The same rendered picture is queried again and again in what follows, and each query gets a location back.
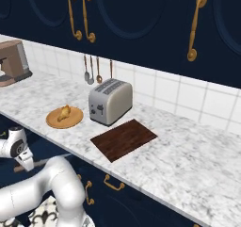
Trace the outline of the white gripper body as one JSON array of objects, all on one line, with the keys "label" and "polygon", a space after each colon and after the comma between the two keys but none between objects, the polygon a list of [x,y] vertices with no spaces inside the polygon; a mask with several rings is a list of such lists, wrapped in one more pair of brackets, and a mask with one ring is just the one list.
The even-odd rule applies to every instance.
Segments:
[{"label": "white gripper body", "polygon": [[19,163],[19,166],[14,168],[15,172],[25,170],[31,171],[34,169],[33,154],[29,148],[20,153],[15,160]]}]

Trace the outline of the open dark blue drawer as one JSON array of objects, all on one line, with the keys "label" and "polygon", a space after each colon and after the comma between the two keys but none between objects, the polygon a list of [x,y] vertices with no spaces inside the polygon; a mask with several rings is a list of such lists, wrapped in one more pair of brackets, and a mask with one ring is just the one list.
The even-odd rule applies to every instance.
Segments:
[{"label": "open dark blue drawer", "polygon": [[[8,129],[13,126],[18,126],[18,123],[0,114],[0,139],[7,139]],[[28,146],[33,153],[35,162],[67,153],[67,151],[47,139],[40,137],[28,129],[24,130]],[[34,168],[32,171],[22,170],[20,172],[15,172],[14,168],[17,166],[18,162],[14,159],[0,158],[0,188],[23,181],[42,170],[42,166],[40,166]]]}]

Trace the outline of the golden brown chicken meat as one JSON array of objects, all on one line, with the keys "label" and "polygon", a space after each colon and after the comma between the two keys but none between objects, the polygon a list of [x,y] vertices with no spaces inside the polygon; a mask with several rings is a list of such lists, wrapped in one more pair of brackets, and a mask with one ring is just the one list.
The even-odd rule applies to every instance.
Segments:
[{"label": "golden brown chicken meat", "polygon": [[61,108],[61,113],[57,117],[57,120],[61,122],[64,119],[67,119],[71,114],[71,108],[68,105],[65,105]]}]

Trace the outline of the round wooden plate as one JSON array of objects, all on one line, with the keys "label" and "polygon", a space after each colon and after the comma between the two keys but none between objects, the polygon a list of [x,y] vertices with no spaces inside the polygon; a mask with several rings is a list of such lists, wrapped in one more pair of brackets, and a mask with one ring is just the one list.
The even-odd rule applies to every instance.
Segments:
[{"label": "round wooden plate", "polygon": [[61,108],[57,108],[53,111],[51,111],[47,117],[46,117],[46,123],[56,129],[66,129],[66,128],[70,128],[73,127],[75,125],[77,125],[80,121],[83,120],[84,114],[83,111],[77,107],[74,106],[70,106],[71,108],[71,114],[67,119],[62,120],[61,122],[59,122],[57,120],[57,117],[60,115],[61,113]]}]

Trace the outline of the dark wooden cutting board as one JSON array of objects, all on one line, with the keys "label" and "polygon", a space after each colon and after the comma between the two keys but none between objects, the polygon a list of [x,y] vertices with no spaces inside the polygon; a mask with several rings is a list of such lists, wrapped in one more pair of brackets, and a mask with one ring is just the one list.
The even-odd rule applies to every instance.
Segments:
[{"label": "dark wooden cutting board", "polygon": [[155,138],[155,133],[132,119],[90,141],[110,162],[114,162]]}]

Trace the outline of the dark blue drawer front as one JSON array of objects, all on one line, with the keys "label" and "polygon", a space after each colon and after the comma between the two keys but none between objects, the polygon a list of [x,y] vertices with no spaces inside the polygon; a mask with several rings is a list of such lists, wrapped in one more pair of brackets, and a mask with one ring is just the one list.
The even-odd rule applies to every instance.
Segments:
[{"label": "dark blue drawer front", "polygon": [[[102,227],[193,227],[196,224],[128,185],[121,191],[111,189],[104,184],[105,175],[101,170],[94,172],[101,191],[99,222]],[[121,183],[114,177],[108,182],[113,186]]]}]

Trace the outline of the silver toaster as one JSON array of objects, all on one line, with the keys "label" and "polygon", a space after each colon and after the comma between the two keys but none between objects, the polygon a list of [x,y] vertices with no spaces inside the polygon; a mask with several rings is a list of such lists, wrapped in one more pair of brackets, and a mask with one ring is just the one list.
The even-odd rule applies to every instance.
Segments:
[{"label": "silver toaster", "polygon": [[88,95],[89,117],[110,126],[133,106],[133,87],[118,79],[108,79],[92,89]]}]

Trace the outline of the grey hanging spoon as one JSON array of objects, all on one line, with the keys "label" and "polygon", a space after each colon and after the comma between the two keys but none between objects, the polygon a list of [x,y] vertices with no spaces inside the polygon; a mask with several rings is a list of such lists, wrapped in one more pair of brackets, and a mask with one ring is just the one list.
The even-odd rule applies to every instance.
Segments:
[{"label": "grey hanging spoon", "polygon": [[88,73],[88,65],[87,65],[87,57],[84,55],[84,63],[85,63],[85,81],[89,81],[89,73]]}]

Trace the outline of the wooden hanging spoon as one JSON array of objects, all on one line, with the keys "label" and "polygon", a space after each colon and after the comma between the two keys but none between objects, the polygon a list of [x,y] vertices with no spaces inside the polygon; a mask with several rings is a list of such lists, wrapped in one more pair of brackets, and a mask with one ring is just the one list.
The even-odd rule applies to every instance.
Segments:
[{"label": "wooden hanging spoon", "polygon": [[100,75],[100,62],[99,62],[99,57],[96,57],[96,62],[97,62],[97,76],[96,80],[98,84],[101,84],[103,82],[103,78]]}]

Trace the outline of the dark blue cupboard door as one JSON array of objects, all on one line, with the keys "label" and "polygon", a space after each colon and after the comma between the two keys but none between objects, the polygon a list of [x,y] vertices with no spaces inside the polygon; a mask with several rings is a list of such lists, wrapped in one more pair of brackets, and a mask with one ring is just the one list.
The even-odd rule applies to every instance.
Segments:
[{"label": "dark blue cupboard door", "polygon": [[[188,46],[196,0],[189,0]],[[241,0],[207,0],[199,9],[194,61],[182,57],[182,75],[241,89]]]},{"label": "dark blue cupboard door", "polygon": [[172,71],[180,63],[188,0],[90,0],[85,51],[99,57]]},{"label": "dark blue cupboard door", "polygon": [[0,0],[0,34],[77,51],[68,0]]}]

